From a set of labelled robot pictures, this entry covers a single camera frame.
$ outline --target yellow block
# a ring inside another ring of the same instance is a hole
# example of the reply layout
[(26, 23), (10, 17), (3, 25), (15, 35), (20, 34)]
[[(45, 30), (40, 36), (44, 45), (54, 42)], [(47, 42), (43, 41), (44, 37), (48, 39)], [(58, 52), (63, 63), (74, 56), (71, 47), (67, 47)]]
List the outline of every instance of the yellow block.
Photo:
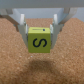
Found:
[(50, 29), (30, 27), (28, 31), (28, 51), (30, 53), (50, 53), (50, 48)]

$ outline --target brown surface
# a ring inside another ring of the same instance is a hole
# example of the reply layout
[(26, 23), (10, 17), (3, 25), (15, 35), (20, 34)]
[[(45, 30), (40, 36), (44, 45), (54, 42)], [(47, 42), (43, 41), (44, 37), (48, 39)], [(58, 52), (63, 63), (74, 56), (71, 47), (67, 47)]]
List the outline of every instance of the brown surface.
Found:
[[(49, 27), (52, 19), (27, 19)], [(67, 21), (51, 53), (29, 53), (19, 32), (0, 18), (0, 84), (84, 84), (84, 22)]]

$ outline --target block front face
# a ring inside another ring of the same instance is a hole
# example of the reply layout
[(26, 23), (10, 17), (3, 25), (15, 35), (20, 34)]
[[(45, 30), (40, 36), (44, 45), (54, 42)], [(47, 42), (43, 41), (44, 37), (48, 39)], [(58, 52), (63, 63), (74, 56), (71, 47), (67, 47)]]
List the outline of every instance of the block front face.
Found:
[(30, 53), (50, 53), (50, 47), (51, 47), (51, 38), (49, 28), (35, 27), (29, 30), (28, 51)]

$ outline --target cube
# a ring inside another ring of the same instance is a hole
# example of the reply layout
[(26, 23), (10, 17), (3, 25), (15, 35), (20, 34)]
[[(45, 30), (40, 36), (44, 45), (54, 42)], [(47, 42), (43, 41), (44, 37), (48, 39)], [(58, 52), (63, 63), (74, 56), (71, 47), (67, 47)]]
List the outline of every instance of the cube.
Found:
[(50, 48), (50, 29), (30, 27), (28, 31), (28, 51), (30, 53), (50, 53)]

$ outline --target brown carpet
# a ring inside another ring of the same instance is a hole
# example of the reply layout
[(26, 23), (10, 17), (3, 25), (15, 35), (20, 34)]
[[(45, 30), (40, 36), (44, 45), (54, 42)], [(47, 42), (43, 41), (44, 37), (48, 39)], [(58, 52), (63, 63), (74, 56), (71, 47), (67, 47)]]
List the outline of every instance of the brown carpet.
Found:
[[(27, 19), (50, 27), (53, 19)], [(84, 22), (67, 21), (51, 53), (29, 53), (19, 32), (0, 18), (0, 84), (84, 84)]]

